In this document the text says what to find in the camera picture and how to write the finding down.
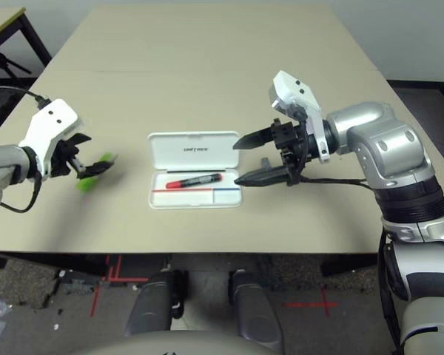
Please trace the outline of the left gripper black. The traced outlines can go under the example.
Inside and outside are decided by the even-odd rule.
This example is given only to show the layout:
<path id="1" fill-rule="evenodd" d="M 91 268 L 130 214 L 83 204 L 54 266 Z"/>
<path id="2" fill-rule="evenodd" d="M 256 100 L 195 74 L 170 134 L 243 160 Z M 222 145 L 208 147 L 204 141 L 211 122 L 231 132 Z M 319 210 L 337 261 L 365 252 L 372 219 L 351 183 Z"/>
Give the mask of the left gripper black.
<path id="1" fill-rule="evenodd" d="M 66 176 L 71 172 L 71 166 L 77 172 L 77 178 L 83 180 L 101 175 L 110 169 L 114 163 L 108 160 L 98 161 L 82 168 L 82 163 L 76 157 L 79 153 L 79 149 L 76 146 L 91 140 L 91 137 L 82 133 L 75 133 L 66 141 L 60 140 L 51 157 L 50 176 L 52 178 Z"/>

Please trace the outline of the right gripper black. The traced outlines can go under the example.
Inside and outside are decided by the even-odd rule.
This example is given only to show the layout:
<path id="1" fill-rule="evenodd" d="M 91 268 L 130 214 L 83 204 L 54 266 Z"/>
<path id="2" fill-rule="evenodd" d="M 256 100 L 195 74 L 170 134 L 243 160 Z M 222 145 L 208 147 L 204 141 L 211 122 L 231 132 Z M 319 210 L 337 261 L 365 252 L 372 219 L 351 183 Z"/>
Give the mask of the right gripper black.
<path id="1" fill-rule="evenodd" d="M 254 149 L 274 141 L 280 151 L 282 166 L 260 168 L 247 172 L 234 183 L 239 186 L 271 186 L 278 183 L 295 185 L 301 181 L 301 173 L 309 162 L 309 138 L 306 119 L 301 119 L 297 126 L 291 122 L 282 124 L 274 119 L 270 127 L 249 133 L 241 137 L 232 148 L 235 150 Z"/>

